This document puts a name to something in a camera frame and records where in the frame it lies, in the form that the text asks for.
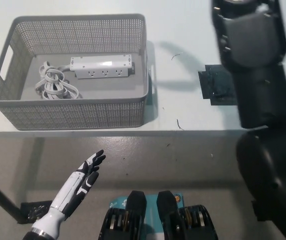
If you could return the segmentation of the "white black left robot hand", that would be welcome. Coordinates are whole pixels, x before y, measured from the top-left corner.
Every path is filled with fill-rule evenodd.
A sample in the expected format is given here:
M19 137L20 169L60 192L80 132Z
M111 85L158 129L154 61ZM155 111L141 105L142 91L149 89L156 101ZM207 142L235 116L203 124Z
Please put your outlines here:
M69 218L98 179L99 165L105 158L104 150L99 150L85 160L63 184L50 208L61 212L66 219Z

